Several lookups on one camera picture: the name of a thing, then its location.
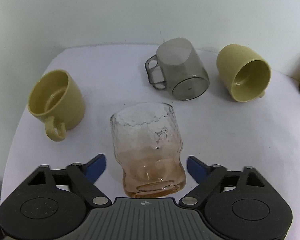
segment gray translucent mug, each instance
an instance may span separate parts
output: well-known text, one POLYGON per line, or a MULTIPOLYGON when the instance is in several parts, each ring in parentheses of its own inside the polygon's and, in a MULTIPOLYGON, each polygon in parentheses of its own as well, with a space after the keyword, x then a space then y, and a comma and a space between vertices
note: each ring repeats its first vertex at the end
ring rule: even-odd
POLYGON ((185 38, 175 38, 161 44, 156 55, 147 60, 146 71, 149 83, 158 90, 167 91, 178 100, 190 100, 202 95, 210 81, 203 63, 191 42, 185 38), (151 61, 156 65, 149 67, 151 61), (163 81, 155 82, 154 70, 160 67, 163 81))

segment gray gripper plate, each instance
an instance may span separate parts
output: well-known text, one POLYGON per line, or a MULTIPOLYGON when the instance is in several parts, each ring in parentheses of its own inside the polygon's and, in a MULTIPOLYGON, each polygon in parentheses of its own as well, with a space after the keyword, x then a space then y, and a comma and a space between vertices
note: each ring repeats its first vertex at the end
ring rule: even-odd
POLYGON ((171 198, 117 198, 93 209, 73 232, 58 240, 223 240, 212 233, 195 210, 171 198))

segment transparent plastic mug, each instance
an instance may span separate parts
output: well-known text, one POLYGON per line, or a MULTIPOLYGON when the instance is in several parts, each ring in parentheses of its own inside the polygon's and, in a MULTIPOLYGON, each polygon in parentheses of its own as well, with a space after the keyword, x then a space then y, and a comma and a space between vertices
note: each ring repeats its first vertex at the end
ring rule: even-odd
POLYGON ((203 63, 191 42, 175 38, 161 44, 145 63, 149 83, 158 90, 167 91, 178 100, 190 100, 202 95, 210 81, 203 63), (155 82, 155 70, 160 67, 164 81, 155 82))
POLYGON ((115 158, 129 197, 160 197, 186 184, 182 140, 173 107, 141 103, 111 117, 115 158))

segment logo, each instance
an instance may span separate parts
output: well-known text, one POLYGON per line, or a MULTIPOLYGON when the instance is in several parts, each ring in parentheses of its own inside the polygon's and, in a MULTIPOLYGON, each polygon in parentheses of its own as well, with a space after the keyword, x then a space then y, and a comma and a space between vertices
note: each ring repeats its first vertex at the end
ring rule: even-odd
POLYGON ((143 206, 145 207, 145 206, 147 206, 147 205, 149 205, 149 204, 151 204, 151 203, 149 203, 148 201, 142 201, 140 204, 143 205, 143 206))

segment metal screw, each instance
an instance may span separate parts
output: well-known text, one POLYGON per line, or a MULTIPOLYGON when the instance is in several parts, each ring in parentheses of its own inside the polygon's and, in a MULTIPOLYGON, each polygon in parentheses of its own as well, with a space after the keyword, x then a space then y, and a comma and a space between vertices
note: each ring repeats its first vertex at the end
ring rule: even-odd
POLYGON ((194 197, 185 197, 182 199, 183 204, 185 205, 195 205, 197 204, 197 199, 194 197))
POLYGON ((95 203, 96 205, 104 205, 108 203, 108 199, 106 197, 95 197, 92 199, 92 202, 95 203))

